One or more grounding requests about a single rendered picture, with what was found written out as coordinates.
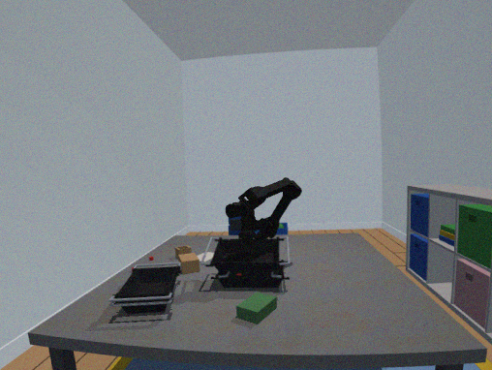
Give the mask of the green rectangular block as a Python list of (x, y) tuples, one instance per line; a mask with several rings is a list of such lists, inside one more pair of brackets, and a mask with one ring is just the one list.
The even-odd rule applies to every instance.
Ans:
[(236, 306), (236, 317), (259, 324), (276, 308), (276, 296), (266, 293), (254, 293)]

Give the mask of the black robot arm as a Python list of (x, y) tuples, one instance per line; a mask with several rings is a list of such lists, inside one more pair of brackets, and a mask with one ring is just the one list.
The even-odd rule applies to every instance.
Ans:
[[(255, 217), (254, 221), (253, 231), (259, 231), (256, 234), (255, 239), (267, 239), (268, 237), (272, 239), (276, 236), (280, 226), (279, 221), (286, 209), (292, 200), (297, 199), (302, 193), (302, 189), (293, 180), (290, 181), (285, 177), (282, 180), (265, 187), (256, 186), (249, 188), (238, 197), (240, 199), (239, 202), (233, 202), (226, 206), (226, 214), (229, 218), (255, 215), (255, 208), (264, 203), (267, 198), (281, 192), (283, 192), (283, 197), (279, 201), (272, 215), (265, 219), (261, 218), (260, 220), (256, 220)], [(248, 200), (246, 200), (245, 197)]]

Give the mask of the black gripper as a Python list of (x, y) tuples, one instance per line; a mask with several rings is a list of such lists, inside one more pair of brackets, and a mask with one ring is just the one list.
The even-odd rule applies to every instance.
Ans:
[(241, 216), (241, 232), (238, 235), (238, 239), (242, 239), (245, 247), (248, 251), (251, 250), (252, 239), (255, 238), (256, 234), (253, 232), (255, 221), (255, 215), (252, 216)]

